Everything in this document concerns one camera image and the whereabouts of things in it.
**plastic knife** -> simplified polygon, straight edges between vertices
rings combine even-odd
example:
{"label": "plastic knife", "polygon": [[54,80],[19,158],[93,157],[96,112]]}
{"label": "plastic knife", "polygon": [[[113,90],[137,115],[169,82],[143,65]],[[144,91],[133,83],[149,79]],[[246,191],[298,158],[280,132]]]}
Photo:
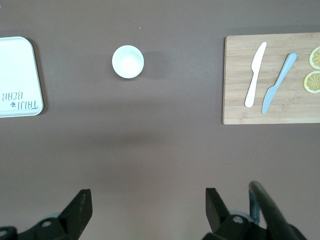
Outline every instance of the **plastic knife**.
{"label": "plastic knife", "polygon": [[252,60],[251,69],[252,69],[253,75],[252,75],[248,93],[246,94],[246,98],[244,101],[244,105],[247,108],[251,108],[254,105],[259,70],[260,70],[262,58],[264,56],[266,47],[267,47],[267,43],[265,41],[261,43],[260,47],[256,51]]}
{"label": "plastic knife", "polygon": [[263,104],[262,104],[262,113],[263,114],[267,113],[268,108],[270,106],[270,103],[271,103],[272,99],[274,98],[280,84],[282,83],[282,80],[285,78],[285,76],[289,72],[290,68],[292,67],[292,65],[294,64],[296,59],[297,59],[297,54],[295,52],[289,53],[289,55],[286,57],[285,62],[283,64],[283,67],[280,71],[280,74],[279,74],[275,84],[272,87],[270,87],[265,93],[265,96],[263,99]]}

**wooden cutting board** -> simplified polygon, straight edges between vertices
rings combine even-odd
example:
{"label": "wooden cutting board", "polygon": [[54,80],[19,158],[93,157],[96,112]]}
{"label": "wooden cutting board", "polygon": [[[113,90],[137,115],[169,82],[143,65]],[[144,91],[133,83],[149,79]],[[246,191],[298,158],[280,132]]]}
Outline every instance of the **wooden cutting board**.
{"label": "wooden cutting board", "polygon": [[[258,75],[254,104],[245,107],[252,78],[252,60],[262,42],[267,42]],[[320,123],[320,92],[304,89],[304,79],[316,71],[309,63],[313,49],[320,46],[320,32],[239,35],[225,39],[223,119],[224,124]],[[266,114],[265,94],[278,78],[289,53],[298,57],[283,79]]]}

